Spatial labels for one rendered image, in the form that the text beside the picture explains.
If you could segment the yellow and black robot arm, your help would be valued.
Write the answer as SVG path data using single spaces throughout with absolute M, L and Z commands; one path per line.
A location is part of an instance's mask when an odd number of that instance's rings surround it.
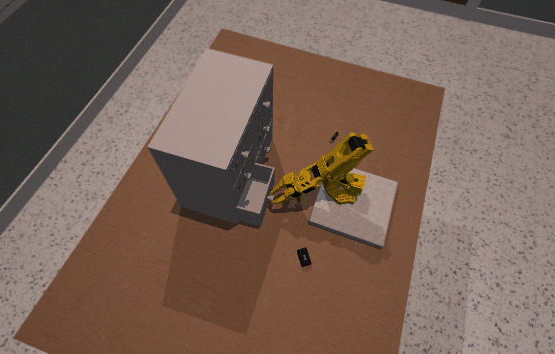
M 365 176 L 351 174 L 350 171 L 372 151 L 373 147 L 367 135 L 360 134 L 357 137 L 356 133 L 350 133 L 329 153 L 321 156 L 316 163 L 300 171 L 297 188 L 306 195 L 317 189 L 322 182 L 326 194 L 337 204 L 354 204 L 357 193 L 362 189 Z

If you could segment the dark grey chest of drawers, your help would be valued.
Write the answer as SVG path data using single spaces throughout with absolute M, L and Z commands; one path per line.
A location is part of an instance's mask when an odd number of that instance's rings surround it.
M 256 163 L 252 113 L 271 72 L 273 135 L 273 65 L 206 48 L 148 145 L 181 207 L 239 224 L 228 167 L 250 118 Z

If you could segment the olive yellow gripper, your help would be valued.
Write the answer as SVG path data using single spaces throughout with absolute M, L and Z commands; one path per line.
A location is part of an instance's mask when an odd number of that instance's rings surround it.
M 287 187 L 287 190 L 284 191 L 284 195 L 279 197 L 278 199 L 272 200 L 271 204 L 280 204 L 290 199 L 298 199 L 298 202 L 302 200 L 302 194 L 297 188 L 298 186 L 298 176 L 297 174 L 290 172 L 287 175 L 283 176 L 278 184 L 273 188 L 270 192 L 269 196 L 275 194 L 276 192 L 282 190 L 283 188 Z

